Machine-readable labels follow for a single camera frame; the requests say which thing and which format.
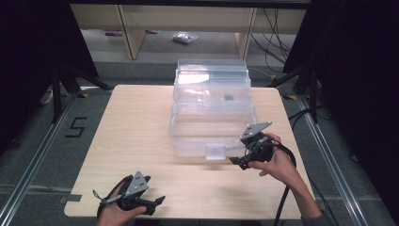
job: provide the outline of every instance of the wooden table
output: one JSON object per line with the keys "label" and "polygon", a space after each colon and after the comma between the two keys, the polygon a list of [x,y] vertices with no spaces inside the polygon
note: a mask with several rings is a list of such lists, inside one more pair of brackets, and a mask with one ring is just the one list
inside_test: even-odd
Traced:
{"label": "wooden table", "polygon": [[[150,175],[150,188],[142,196],[166,196],[152,217],[141,218],[274,218],[285,185],[255,169],[241,170],[230,160],[178,157],[168,139],[172,86],[115,87],[92,140],[72,194],[80,202],[67,202],[70,217],[96,216],[99,200],[123,177],[140,170]],[[259,121],[272,121],[265,132],[279,135],[295,155],[297,168],[310,187],[279,92],[253,88]],[[288,196],[281,218],[300,218],[294,196]]]}

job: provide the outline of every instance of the clear plastic storage box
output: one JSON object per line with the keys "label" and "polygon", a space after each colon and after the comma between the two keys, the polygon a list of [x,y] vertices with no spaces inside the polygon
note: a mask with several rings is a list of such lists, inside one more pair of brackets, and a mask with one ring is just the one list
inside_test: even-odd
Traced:
{"label": "clear plastic storage box", "polygon": [[178,156],[244,154],[240,136],[256,123],[243,60],[179,60],[169,138]]}

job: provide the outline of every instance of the hand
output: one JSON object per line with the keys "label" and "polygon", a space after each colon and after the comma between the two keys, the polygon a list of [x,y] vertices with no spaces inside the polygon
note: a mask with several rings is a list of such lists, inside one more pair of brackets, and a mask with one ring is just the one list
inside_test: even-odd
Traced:
{"label": "hand", "polygon": [[[280,137],[277,135],[265,135],[276,140],[274,142],[281,142]],[[270,174],[272,177],[290,187],[293,191],[299,211],[304,219],[319,218],[322,215],[308,187],[291,162],[290,157],[283,150],[275,147],[273,149],[273,157],[269,162],[253,161],[249,162],[248,165],[251,168],[261,170],[259,173],[260,176]]]}
{"label": "hand", "polygon": [[[281,138],[277,135],[268,133],[267,137],[274,139],[274,142],[281,142]],[[296,170],[290,157],[283,150],[275,147],[273,149],[273,157],[269,162],[252,161],[248,163],[250,168],[261,170],[260,176],[270,174],[272,177],[291,187],[301,182],[302,179]]]}
{"label": "hand", "polygon": [[[115,197],[120,192],[120,187],[118,187],[111,197]],[[143,214],[147,211],[145,206],[137,207],[130,211],[121,210],[118,205],[114,202],[108,204],[104,207],[102,213],[100,214],[99,220],[97,222],[98,226],[122,226],[125,225],[132,218]]]}

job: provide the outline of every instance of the human hand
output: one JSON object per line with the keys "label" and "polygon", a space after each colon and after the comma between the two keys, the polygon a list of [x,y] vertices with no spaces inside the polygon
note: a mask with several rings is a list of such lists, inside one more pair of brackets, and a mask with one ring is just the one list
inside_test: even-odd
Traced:
{"label": "human hand", "polygon": [[[117,196],[122,186],[123,184],[115,190],[111,197]],[[114,202],[104,207],[97,222],[97,226],[122,226],[132,218],[141,215],[146,211],[147,208],[145,206],[140,206],[130,211],[124,211]]]}
{"label": "human hand", "polygon": [[[281,142],[281,138],[275,134],[267,133],[267,137]],[[273,157],[269,162],[252,161],[248,163],[250,168],[261,170],[260,176],[270,174],[272,177],[291,187],[302,181],[298,171],[292,163],[290,157],[283,150],[275,147]]]}

